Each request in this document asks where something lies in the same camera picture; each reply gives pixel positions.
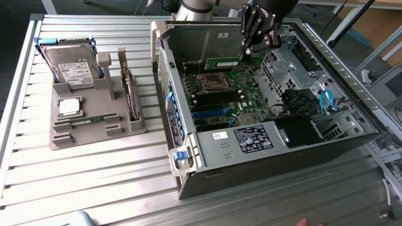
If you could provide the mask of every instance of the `label sticker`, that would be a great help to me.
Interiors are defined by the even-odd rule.
[[[227,66],[236,66],[238,64],[239,64],[239,62],[234,61],[234,62],[218,63],[216,66],[218,67],[227,67]]]
[[[227,38],[228,37],[228,33],[219,33],[218,34],[218,38]]]
[[[258,152],[274,147],[262,125],[235,129],[234,134],[236,135],[243,153]]]
[[[91,123],[91,120],[87,120],[87,121],[79,121],[79,122],[70,123],[70,125],[78,126],[78,125],[90,124],[90,123]]]
[[[239,107],[239,110],[242,111],[242,110],[243,110],[243,108],[242,108],[242,105],[240,105],[240,103],[238,103],[238,107]]]
[[[87,62],[59,64],[62,75],[70,86],[92,83],[92,75]]]
[[[227,138],[227,133],[226,132],[219,132],[219,133],[212,133],[214,140],[220,140]]]

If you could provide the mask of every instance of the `slotted metal surface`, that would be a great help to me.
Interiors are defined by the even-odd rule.
[[[59,225],[55,221],[75,210],[87,211],[96,225],[291,226],[301,218],[311,225],[401,225],[378,217],[385,189],[365,149],[302,171],[178,200],[150,60],[150,23],[158,19],[168,17],[54,15],[31,21],[0,126],[0,225]],[[127,48],[150,133],[51,151],[52,74],[29,43],[33,36],[90,35],[98,51],[111,53],[114,76],[118,47]],[[391,195],[401,219],[402,203]]]
[[[399,97],[402,95],[402,73],[399,73],[391,80],[385,84],[393,94]]]

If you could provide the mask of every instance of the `green motherboard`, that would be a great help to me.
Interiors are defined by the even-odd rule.
[[[234,68],[219,73],[183,74],[182,83],[198,131],[220,129],[226,123],[227,127],[254,124],[262,122],[267,117],[267,100],[259,91],[251,69]],[[224,100],[220,102],[220,96],[227,93],[232,95],[236,92],[240,92],[242,98],[231,102]],[[206,96],[207,103],[203,102],[203,106],[199,106],[199,103],[194,101],[196,95]],[[224,113],[210,116],[208,112],[216,110],[208,108],[216,105]]]

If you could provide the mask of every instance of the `hard drive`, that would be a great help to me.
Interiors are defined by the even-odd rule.
[[[102,78],[96,63],[94,39],[42,39],[36,45],[55,76],[55,82],[67,82],[71,89],[94,87]]]

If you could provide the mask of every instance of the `white sticker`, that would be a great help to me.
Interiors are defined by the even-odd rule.
[[[243,108],[242,108],[242,105],[240,105],[240,103],[238,103],[238,107],[239,107],[239,110],[242,111],[242,110],[243,110]]]
[[[92,83],[92,75],[87,62],[59,64],[62,75],[70,86]]]
[[[227,138],[227,133],[226,132],[219,132],[219,133],[212,133],[214,140],[220,140]]]
[[[224,63],[218,63],[216,66],[218,67],[227,67],[227,66],[236,66],[239,64],[239,62],[224,62]]]
[[[228,33],[219,33],[218,34],[218,38],[227,38],[228,37]]]
[[[70,125],[78,126],[78,125],[90,124],[90,123],[91,123],[91,120],[87,120],[87,121],[79,121],[79,122],[70,123]]]

